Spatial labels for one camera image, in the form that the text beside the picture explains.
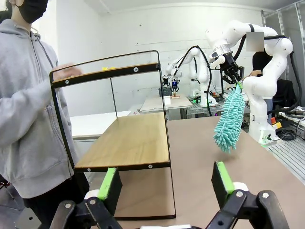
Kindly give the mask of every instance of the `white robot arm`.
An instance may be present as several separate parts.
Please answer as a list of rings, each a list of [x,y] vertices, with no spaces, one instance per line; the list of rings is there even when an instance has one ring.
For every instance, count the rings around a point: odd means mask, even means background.
[[[222,33],[206,31],[206,36],[214,52],[209,56],[211,67],[220,66],[225,74],[236,81],[241,80],[238,75],[238,65],[232,56],[231,48],[246,35],[247,32],[264,32],[264,47],[272,60],[263,70],[261,77],[247,77],[244,90],[250,102],[249,134],[258,142],[266,136],[275,139],[275,130],[267,122],[267,105],[263,97],[273,97],[277,91],[277,80],[287,67],[287,56],[293,51],[291,41],[280,37],[272,28],[251,25],[239,21],[232,21]]]
[[[194,58],[199,58],[199,63],[197,64],[197,72],[195,67],[195,60]],[[192,48],[186,55],[181,55],[177,60],[175,60],[172,64],[170,64],[167,69],[166,73],[170,74],[173,78],[180,78],[183,76],[183,73],[180,71],[180,67],[184,64],[189,64],[189,78],[191,80],[198,79],[200,83],[200,94],[201,94],[201,102],[200,105],[203,107],[207,107],[207,102],[209,102],[209,106],[218,105],[216,100],[209,95],[208,84],[209,84],[209,74],[208,74],[208,67],[207,63],[200,52],[199,48]]]

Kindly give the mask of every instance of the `person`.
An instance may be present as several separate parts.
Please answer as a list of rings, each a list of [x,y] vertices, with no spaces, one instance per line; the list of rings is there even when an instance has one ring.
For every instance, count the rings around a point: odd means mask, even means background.
[[[74,174],[68,161],[51,95],[49,73],[58,65],[54,50],[31,32],[48,0],[6,0],[0,13],[0,174],[14,185],[44,228],[50,228],[64,200],[83,201],[89,191],[84,174]],[[70,67],[54,80],[80,75]],[[67,103],[57,92],[66,138],[75,149]]]
[[[249,74],[249,76],[257,76],[260,77],[263,75],[263,69],[267,66],[267,64],[272,60],[272,56],[269,56],[264,49],[263,52],[256,52],[252,57],[252,65],[253,71]],[[273,100],[265,99],[267,103],[267,110],[271,111],[273,108]],[[268,116],[268,123],[271,124],[272,114]]]

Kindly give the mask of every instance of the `ceiling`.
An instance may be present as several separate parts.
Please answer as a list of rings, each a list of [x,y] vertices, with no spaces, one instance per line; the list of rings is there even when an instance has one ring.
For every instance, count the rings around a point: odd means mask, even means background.
[[[148,5],[159,4],[175,4],[175,3],[229,3],[246,5],[264,9],[276,10],[283,6],[296,2],[297,0],[85,0],[91,7],[99,13],[122,11],[137,7],[145,7]]]

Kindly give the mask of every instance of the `dark hair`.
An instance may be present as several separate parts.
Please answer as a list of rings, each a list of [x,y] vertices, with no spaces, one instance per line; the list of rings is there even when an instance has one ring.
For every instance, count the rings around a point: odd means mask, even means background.
[[[10,19],[13,13],[13,7],[9,0],[6,0],[6,10],[0,11],[0,23],[2,23],[6,19]]]

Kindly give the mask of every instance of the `turquoise cleaning brush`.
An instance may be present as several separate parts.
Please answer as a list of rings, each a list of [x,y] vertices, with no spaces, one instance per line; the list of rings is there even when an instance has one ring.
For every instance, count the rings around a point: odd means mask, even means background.
[[[238,83],[223,105],[220,120],[214,129],[216,144],[226,153],[231,153],[230,147],[236,149],[244,119],[245,102]]]

